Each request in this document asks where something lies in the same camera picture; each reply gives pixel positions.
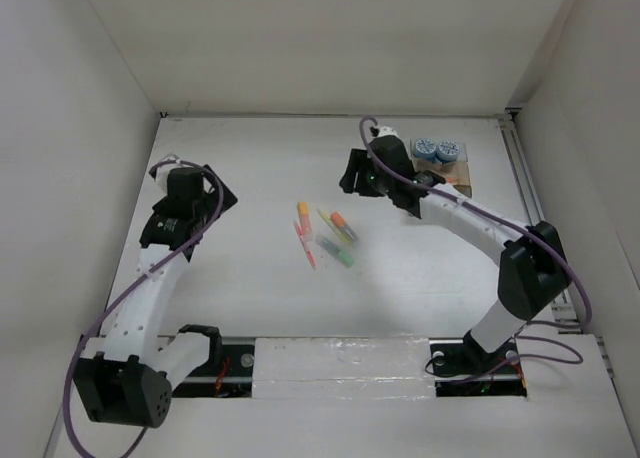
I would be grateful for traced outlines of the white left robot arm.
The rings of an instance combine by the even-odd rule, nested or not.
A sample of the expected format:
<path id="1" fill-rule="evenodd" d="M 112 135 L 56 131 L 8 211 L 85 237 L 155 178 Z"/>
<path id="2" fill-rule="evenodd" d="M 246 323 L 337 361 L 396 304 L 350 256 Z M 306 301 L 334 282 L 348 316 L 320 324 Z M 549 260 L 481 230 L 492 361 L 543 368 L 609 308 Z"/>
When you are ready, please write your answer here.
<path id="1" fill-rule="evenodd" d="M 184 325 L 166 345 L 158 337 L 195 247 L 237 198 L 207 165 L 173 157 L 149 174 L 163 196 L 139 239 L 134 286 L 115 303 L 106 335 L 90 339 L 93 355 L 72 367 L 73 384 L 92 422 L 157 428 L 182 381 L 194 370 L 212 374 L 224 361 L 214 326 Z"/>

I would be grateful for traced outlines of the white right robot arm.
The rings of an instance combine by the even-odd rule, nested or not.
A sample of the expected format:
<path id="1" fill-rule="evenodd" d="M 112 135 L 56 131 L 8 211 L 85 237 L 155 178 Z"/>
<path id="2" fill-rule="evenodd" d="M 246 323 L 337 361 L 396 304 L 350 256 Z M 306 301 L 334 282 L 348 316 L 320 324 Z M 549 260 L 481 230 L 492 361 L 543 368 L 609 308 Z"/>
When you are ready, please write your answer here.
<path id="1" fill-rule="evenodd" d="M 411 216 L 448 230 L 497 266 L 497 298 L 466 332 L 458 353 L 467 373 L 494 365 L 504 344 L 572 282 L 551 224 L 510 222 L 475 204 L 444 177 L 417 171 L 390 129 L 378 130 L 368 148 L 351 150 L 339 186 L 347 194 L 388 198 Z"/>

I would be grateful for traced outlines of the yellow-capped pink highlighter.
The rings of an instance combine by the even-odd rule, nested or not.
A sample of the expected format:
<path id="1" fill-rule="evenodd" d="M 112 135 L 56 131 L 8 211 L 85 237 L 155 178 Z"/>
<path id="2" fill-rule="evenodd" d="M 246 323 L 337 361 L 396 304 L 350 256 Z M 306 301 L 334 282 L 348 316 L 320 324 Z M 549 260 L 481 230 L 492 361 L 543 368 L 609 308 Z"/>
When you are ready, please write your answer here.
<path id="1" fill-rule="evenodd" d="M 313 238 L 313 230 L 308 204 L 306 202 L 298 202 L 297 212 L 299 224 L 302 230 L 302 236 L 306 241 L 310 241 Z"/>

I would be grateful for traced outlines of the green-capped clear highlighter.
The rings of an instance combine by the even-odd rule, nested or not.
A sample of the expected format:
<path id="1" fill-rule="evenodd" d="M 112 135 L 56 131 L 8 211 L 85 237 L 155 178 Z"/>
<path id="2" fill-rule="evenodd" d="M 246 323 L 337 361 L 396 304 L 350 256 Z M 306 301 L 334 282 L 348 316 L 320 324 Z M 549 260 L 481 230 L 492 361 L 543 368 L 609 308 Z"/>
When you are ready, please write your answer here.
<path id="1" fill-rule="evenodd" d="M 331 257 L 340 262 L 345 268 L 350 268 L 353 266 L 354 258 L 347 251 L 340 248 L 337 244 L 326 238 L 324 235 L 316 235 L 315 242 Z"/>

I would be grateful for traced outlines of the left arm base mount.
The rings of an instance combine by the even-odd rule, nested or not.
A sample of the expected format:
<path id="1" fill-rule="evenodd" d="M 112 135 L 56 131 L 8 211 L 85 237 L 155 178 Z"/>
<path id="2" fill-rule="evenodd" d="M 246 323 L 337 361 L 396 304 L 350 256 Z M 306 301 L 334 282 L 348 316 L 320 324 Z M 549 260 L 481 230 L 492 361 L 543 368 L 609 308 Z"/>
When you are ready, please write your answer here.
<path id="1" fill-rule="evenodd" d="M 226 337 L 213 326 L 185 325 L 175 338 L 207 338 L 213 357 L 195 368 L 177 385 L 173 398 L 250 398 L 255 362 L 254 338 Z"/>

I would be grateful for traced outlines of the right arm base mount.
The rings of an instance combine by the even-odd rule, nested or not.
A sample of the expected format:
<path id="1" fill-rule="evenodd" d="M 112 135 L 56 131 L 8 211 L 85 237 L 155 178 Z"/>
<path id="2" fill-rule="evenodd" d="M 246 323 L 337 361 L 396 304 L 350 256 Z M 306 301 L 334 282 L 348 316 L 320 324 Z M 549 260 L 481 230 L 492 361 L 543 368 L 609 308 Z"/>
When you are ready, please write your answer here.
<path id="1" fill-rule="evenodd" d="M 437 398 L 526 397 L 524 374 L 514 340 L 474 362 L 461 339 L 429 342 L 425 372 L 434 378 Z"/>

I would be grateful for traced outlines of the blue round putty jar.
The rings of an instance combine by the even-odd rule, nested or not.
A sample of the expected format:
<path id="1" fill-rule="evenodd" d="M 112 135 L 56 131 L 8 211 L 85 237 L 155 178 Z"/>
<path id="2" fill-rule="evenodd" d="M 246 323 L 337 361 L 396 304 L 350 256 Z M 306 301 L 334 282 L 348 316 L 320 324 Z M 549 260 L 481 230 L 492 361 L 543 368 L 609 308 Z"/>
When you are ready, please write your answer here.
<path id="1" fill-rule="evenodd" d="M 412 156 L 433 162 L 437 155 L 437 143 L 428 138 L 418 138 L 411 142 Z"/>

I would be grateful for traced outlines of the thin pink pen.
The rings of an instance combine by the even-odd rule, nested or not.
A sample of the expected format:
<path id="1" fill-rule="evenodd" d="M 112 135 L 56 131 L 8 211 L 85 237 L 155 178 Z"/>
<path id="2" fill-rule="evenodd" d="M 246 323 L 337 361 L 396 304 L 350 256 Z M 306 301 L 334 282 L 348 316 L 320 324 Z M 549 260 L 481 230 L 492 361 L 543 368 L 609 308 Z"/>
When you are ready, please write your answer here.
<path id="1" fill-rule="evenodd" d="M 306 234 L 303 231 L 301 225 L 297 221 L 294 221 L 293 225 L 311 269 L 316 270 L 317 269 L 316 260 L 310 248 L 312 235 Z"/>

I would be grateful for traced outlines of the orange-capped clear highlighter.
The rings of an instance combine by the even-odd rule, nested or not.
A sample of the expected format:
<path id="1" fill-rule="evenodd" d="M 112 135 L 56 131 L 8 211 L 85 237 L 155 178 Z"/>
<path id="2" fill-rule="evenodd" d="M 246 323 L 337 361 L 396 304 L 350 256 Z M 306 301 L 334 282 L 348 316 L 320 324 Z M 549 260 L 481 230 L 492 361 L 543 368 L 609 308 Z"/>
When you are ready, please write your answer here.
<path id="1" fill-rule="evenodd" d="M 333 212 L 330 215 L 331 222 L 337 227 L 337 229 L 351 242 L 357 243 L 359 238 L 351 226 L 346 220 L 338 213 Z"/>

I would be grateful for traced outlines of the thin yellow pen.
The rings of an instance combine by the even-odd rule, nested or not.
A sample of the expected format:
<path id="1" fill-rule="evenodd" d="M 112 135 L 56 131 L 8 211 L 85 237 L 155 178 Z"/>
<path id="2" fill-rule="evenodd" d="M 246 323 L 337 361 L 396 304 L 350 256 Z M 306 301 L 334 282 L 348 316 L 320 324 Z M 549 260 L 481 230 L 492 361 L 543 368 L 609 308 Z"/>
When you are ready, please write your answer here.
<path id="1" fill-rule="evenodd" d="M 331 229 L 331 231 L 341 240 L 346 246 L 354 247 L 355 241 L 350 238 L 348 234 L 346 234 L 340 227 L 338 227 L 331 219 L 331 217 L 325 213 L 320 208 L 316 209 L 320 218 L 325 222 L 325 224 Z"/>

